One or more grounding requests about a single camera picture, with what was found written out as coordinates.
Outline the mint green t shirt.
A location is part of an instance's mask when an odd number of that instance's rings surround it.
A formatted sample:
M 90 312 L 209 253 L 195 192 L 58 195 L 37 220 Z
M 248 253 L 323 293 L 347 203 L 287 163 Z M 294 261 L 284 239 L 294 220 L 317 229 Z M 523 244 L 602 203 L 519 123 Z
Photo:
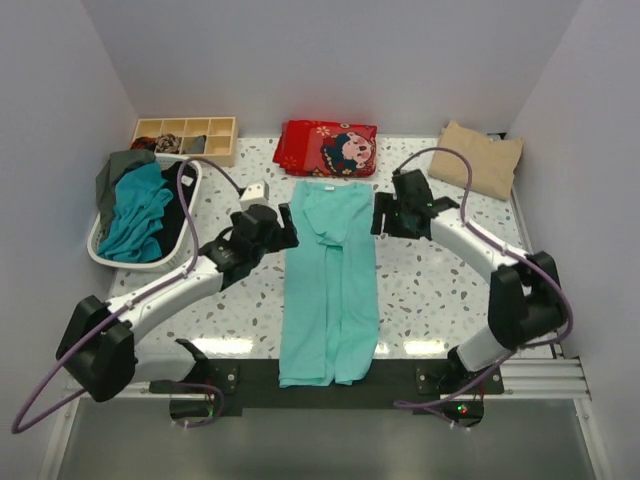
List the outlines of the mint green t shirt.
M 302 181 L 290 207 L 299 244 L 285 255 L 279 385 L 351 385 L 379 338 L 373 190 Z

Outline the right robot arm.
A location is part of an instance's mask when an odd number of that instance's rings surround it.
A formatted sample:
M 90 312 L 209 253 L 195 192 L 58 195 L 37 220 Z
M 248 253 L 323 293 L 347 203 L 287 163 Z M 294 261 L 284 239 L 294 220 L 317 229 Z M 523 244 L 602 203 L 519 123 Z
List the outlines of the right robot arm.
M 481 373 L 569 323 L 555 260 L 500 240 L 466 215 L 464 202 L 433 196 L 419 170 L 396 170 L 394 191 L 377 193 L 371 233 L 425 238 L 447 248 L 489 285 L 487 325 L 452 348 L 440 383 L 469 392 Z

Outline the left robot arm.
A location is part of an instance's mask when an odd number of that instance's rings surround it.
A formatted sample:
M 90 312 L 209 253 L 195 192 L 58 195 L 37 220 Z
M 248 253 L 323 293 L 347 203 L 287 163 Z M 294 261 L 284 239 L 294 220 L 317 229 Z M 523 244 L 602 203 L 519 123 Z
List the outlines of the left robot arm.
M 137 382 L 173 381 L 185 392 L 205 385 L 206 358 L 190 342 L 178 339 L 166 352 L 139 344 L 173 315 L 244 280 L 265 255 L 299 244 L 286 203 L 252 205 L 231 221 L 195 257 L 145 287 L 76 305 L 56 358 L 93 400 L 108 401 Z

